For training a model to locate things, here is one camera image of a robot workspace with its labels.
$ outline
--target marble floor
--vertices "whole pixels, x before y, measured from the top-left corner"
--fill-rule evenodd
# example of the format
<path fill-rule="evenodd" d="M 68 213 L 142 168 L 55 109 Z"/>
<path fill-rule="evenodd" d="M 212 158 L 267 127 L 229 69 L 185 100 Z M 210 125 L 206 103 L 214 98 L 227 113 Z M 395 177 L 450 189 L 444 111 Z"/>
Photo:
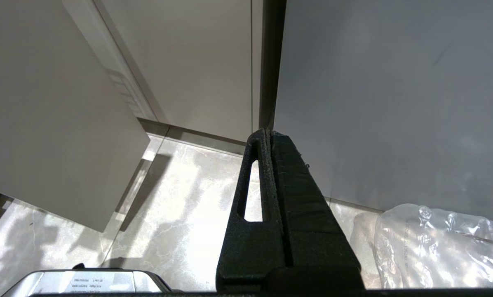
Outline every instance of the marble floor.
<path fill-rule="evenodd" d="M 175 289 L 214 291 L 215 269 L 241 165 L 242 146 L 175 129 L 147 127 L 148 149 L 106 230 L 94 231 L 18 200 L 0 198 L 0 295 L 41 269 L 121 267 L 152 271 Z M 252 171 L 247 213 L 261 220 Z M 379 288 L 373 259 L 377 212 L 327 198 Z"/>

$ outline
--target white cabinet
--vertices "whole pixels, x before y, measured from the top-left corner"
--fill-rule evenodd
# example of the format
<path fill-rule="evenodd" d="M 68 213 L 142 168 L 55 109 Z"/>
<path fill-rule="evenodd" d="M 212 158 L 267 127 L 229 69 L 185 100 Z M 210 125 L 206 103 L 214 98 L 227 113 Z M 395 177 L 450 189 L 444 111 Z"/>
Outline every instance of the white cabinet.
<path fill-rule="evenodd" d="M 288 1 L 275 129 L 325 196 L 493 220 L 493 1 Z"/>
<path fill-rule="evenodd" d="M 257 128 L 261 1 L 94 3 L 159 122 L 239 141 Z"/>
<path fill-rule="evenodd" d="M 59 1 L 0 1 L 0 193 L 102 231 L 149 138 Z"/>
<path fill-rule="evenodd" d="M 62 2 L 133 114 L 139 118 L 156 121 L 157 118 L 139 88 L 139 83 L 92 0 Z"/>

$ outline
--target cabinet panel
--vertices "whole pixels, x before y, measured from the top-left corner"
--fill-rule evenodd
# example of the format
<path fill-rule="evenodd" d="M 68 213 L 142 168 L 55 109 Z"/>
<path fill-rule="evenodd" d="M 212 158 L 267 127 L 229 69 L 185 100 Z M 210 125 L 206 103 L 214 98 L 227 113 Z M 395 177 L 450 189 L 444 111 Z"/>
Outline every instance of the cabinet panel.
<path fill-rule="evenodd" d="M 0 193 L 103 231 L 149 138 L 59 1 L 0 1 Z"/>
<path fill-rule="evenodd" d="M 62 2 L 133 114 L 139 118 L 156 121 L 157 118 L 93 1 Z"/>
<path fill-rule="evenodd" d="M 250 1 L 95 3 L 160 122 L 247 139 L 252 130 Z"/>
<path fill-rule="evenodd" d="M 493 220 L 493 1 L 289 1 L 275 130 L 326 196 Z"/>

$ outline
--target gray panel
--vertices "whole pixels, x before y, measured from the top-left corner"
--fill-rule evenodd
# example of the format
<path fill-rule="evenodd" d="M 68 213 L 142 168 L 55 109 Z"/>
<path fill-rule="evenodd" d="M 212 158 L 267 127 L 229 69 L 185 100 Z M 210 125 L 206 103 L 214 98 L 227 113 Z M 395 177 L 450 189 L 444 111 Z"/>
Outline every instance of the gray panel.
<path fill-rule="evenodd" d="M 215 291 L 240 167 L 239 156 L 165 139 L 133 202 L 139 211 L 102 267 L 144 269 L 175 289 Z M 251 193 L 259 191 L 256 177 Z"/>
<path fill-rule="evenodd" d="M 252 0 L 252 133 L 259 126 L 261 104 L 261 54 L 263 46 L 264 0 Z"/>
<path fill-rule="evenodd" d="M 160 122 L 239 141 L 248 138 L 250 1 L 95 3 Z"/>
<path fill-rule="evenodd" d="M 157 118 L 93 1 L 62 0 L 62 2 L 134 115 L 156 121 Z"/>
<path fill-rule="evenodd" d="M 101 231 L 148 142 L 61 2 L 0 1 L 0 193 Z"/>
<path fill-rule="evenodd" d="M 493 219 L 493 0 L 288 2 L 275 129 L 326 196 Z"/>

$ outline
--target plastic packaging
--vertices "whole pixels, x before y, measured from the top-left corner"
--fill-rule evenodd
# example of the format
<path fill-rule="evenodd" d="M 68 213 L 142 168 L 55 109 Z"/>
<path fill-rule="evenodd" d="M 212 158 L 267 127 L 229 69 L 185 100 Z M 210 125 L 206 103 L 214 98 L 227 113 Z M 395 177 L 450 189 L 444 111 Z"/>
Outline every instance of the plastic packaging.
<path fill-rule="evenodd" d="M 399 205 L 378 217 L 375 261 L 383 288 L 493 287 L 493 222 Z"/>

